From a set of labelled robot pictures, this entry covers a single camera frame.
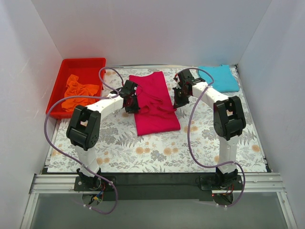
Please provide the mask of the aluminium frame rail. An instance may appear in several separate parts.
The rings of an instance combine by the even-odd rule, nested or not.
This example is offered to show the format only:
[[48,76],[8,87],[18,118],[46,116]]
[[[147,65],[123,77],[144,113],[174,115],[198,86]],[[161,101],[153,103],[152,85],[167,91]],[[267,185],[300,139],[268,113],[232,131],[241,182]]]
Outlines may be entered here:
[[[37,203],[39,193],[81,193],[92,194],[74,191],[74,183],[77,174],[40,174],[35,175],[30,188],[30,198],[26,208],[26,212],[23,217],[21,226],[27,228],[30,226],[30,221],[34,214],[34,205]],[[282,212],[286,223],[290,229],[297,227],[292,210],[290,208],[287,196],[286,188],[283,180],[278,173],[246,173],[242,175],[239,173],[242,179],[242,189],[240,191],[233,191],[234,193],[249,192],[249,193],[267,193],[275,192],[279,198]]]

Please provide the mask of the folded cyan t shirt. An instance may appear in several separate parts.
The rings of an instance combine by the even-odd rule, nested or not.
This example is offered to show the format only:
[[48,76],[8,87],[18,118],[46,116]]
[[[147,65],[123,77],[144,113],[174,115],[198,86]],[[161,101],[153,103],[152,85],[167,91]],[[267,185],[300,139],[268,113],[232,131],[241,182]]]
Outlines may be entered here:
[[237,80],[234,78],[229,65],[219,66],[199,66],[208,72],[214,79],[212,87],[220,93],[238,92],[239,85]]

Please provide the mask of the magenta t shirt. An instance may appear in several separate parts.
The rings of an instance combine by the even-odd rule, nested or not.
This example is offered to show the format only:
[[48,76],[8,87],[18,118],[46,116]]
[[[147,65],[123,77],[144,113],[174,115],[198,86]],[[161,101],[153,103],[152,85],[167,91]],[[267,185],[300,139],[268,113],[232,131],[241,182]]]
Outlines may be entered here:
[[129,80],[138,84],[136,93],[140,110],[134,115],[138,136],[181,129],[163,72],[130,75]]

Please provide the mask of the orange t shirt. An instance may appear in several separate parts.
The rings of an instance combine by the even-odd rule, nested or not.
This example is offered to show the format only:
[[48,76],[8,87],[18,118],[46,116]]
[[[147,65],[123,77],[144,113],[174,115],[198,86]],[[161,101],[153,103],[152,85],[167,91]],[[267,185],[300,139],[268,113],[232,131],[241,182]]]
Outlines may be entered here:
[[96,99],[91,98],[91,96],[98,94],[99,86],[94,84],[81,84],[78,82],[78,79],[79,77],[74,74],[71,74],[67,79],[64,97],[77,97],[66,99],[62,102],[61,107],[66,112],[72,112],[77,105],[87,106],[96,102]]

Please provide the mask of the red plastic bin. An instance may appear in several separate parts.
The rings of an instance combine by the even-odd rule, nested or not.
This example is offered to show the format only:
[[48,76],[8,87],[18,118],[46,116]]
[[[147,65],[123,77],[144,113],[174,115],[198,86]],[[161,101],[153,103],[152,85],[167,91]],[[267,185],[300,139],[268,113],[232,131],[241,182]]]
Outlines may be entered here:
[[[105,71],[99,70],[106,65],[105,58],[65,59],[62,61],[46,112],[60,99],[74,95],[100,96],[103,84],[99,77],[104,77]],[[50,116],[55,119],[71,118],[76,105],[93,104],[98,99],[72,98],[56,105]]]

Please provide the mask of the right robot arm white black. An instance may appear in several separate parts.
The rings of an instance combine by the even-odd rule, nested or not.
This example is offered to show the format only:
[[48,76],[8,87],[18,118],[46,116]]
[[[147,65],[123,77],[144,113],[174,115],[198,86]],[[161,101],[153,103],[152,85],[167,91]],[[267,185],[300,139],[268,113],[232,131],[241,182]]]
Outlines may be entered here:
[[189,97],[207,104],[213,110],[213,127],[219,137],[219,161],[214,166],[216,172],[210,178],[212,185],[228,189],[238,178],[241,168],[236,163],[237,143],[246,127],[241,100],[218,92],[202,78],[194,78],[191,68],[178,72],[174,80],[174,108],[185,106]]

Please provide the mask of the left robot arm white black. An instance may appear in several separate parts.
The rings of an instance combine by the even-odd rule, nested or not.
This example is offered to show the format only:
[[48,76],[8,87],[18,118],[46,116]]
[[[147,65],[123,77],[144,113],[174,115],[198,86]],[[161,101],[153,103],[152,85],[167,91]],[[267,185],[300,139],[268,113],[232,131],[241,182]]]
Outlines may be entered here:
[[95,145],[100,134],[101,120],[113,112],[125,109],[127,113],[136,114],[140,107],[136,89],[139,85],[127,80],[123,87],[112,91],[105,99],[88,106],[78,105],[74,108],[66,136],[75,146],[81,168],[77,169],[81,182],[89,190],[101,187],[101,173],[95,154]]

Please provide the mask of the floral patterned table mat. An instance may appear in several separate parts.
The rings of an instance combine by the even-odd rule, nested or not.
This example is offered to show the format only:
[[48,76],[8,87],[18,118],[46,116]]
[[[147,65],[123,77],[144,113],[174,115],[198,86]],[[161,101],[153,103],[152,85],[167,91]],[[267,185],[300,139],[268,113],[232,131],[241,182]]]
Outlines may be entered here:
[[[173,77],[180,71],[178,68],[120,68],[117,71],[124,80],[130,75],[147,76],[162,71],[166,80],[171,100],[172,88],[175,86]],[[230,68],[238,81],[236,68]],[[243,91],[225,93],[229,97],[241,99],[246,128],[237,144],[236,161],[244,172],[267,172],[265,156],[260,148],[255,126],[247,107]],[[100,135],[95,145],[97,163],[102,172],[214,172],[215,168],[206,169],[198,166],[189,153],[187,131],[190,113],[196,98],[191,97],[190,103],[178,108],[176,116],[181,129],[179,131],[137,136],[133,114],[124,109],[117,110],[101,122]],[[57,123],[54,144],[63,152],[77,158],[77,152],[66,138],[69,120],[62,119]],[[213,127],[213,111],[208,105],[199,102],[194,112],[190,140],[195,158],[203,165],[216,165],[219,160],[219,139]],[[75,173],[79,164],[53,149],[47,168],[48,173]]]

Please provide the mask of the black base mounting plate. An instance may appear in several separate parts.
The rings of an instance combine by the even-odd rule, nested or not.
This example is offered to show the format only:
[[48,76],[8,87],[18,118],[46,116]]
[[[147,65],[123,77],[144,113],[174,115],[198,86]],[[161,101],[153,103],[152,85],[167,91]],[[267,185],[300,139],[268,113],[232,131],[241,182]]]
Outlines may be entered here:
[[104,200],[199,199],[212,201],[212,192],[240,191],[241,176],[222,183],[215,173],[103,173],[105,180],[87,182],[77,176],[74,191],[104,191]]

